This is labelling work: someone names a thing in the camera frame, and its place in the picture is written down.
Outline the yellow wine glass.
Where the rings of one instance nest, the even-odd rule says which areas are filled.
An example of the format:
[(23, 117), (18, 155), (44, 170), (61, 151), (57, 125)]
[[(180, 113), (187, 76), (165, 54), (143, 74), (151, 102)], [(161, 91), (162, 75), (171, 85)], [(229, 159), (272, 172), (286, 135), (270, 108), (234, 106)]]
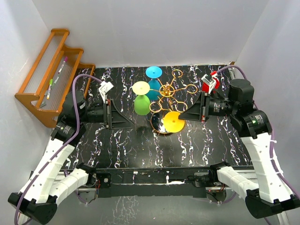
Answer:
[(164, 118), (164, 127), (170, 133), (177, 133), (181, 131), (185, 126), (185, 121), (179, 119), (180, 112), (168, 112)]

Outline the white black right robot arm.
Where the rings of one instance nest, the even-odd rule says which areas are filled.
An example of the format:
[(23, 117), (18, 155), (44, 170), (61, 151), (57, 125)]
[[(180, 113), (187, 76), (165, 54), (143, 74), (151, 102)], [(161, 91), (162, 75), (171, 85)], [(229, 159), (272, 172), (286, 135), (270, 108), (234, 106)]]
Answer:
[(245, 145), (256, 174), (252, 182), (227, 162), (210, 166), (206, 181), (225, 184), (244, 199), (254, 218), (265, 218), (300, 206), (300, 198), (281, 179), (273, 152), (272, 128), (265, 112), (254, 107), (254, 87), (247, 80), (230, 81), (226, 98), (217, 91), (201, 91), (198, 100), (179, 115), (181, 120), (205, 122), (210, 116), (228, 116)]

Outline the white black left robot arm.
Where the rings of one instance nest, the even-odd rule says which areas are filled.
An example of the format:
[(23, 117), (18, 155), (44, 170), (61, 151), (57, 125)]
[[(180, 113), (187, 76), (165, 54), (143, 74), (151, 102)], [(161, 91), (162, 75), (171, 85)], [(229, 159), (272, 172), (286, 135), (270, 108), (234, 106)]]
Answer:
[(45, 225), (64, 199), (83, 185), (92, 187), (96, 184), (96, 169), (84, 163), (55, 182), (64, 162), (86, 132), (86, 122), (104, 124), (108, 129), (134, 127), (134, 123), (118, 110), (113, 99), (86, 106), (80, 91), (68, 93), (40, 163), (23, 188), (8, 197), (7, 201), (15, 207), (16, 213)]

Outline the green wine glass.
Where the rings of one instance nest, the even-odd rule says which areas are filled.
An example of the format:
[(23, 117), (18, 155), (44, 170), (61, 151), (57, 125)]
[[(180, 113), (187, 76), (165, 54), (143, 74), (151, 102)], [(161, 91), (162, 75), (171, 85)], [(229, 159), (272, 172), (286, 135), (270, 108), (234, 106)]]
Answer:
[(147, 115), (150, 112), (150, 100), (146, 95), (150, 91), (149, 84), (144, 81), (138, 81), (132, 86), (132, 91), (136, 94), (134, 111), (138, 115)]

